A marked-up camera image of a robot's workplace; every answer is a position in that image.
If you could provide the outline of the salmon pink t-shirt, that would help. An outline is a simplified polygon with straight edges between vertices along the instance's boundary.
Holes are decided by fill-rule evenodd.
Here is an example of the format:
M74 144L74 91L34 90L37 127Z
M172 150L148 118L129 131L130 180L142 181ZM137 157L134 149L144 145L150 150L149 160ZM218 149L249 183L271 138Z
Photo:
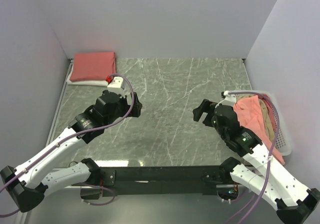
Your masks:
M239 95L233 105L233 110L237 114L239 124L253 131L265 146L270 149L273 142L269 140L265 132L259 99L262 98L253 94Z

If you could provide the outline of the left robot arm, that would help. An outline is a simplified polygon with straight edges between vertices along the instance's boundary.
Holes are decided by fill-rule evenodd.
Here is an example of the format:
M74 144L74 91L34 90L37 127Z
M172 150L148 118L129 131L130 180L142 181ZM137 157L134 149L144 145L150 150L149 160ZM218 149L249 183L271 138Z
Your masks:
M100 185L104 172L91 159L85 158L69 168L53 172L53 168L65 156L89 144L127 117L138 118L142 104L136 92L127 97L104 90L95 104L78 114L63 132L37 155L23 164L6 166L0 172L4 189L18 207L26 213L38 206L45 197L73 184Z

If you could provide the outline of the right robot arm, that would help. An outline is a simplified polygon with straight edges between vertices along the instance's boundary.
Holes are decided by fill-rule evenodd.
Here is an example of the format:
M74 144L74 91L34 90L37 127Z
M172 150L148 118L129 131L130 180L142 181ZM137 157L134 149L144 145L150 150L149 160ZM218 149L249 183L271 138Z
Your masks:
M256 169L252 172L230 157L220 165L222 182L234 181L257 194L275 209L284 224L304 223L320 202L319 190L302 184L270 156L262 140L240 125L233 107L204 99L192 113L195 122L206 113L203 124L215 128L227 147Z

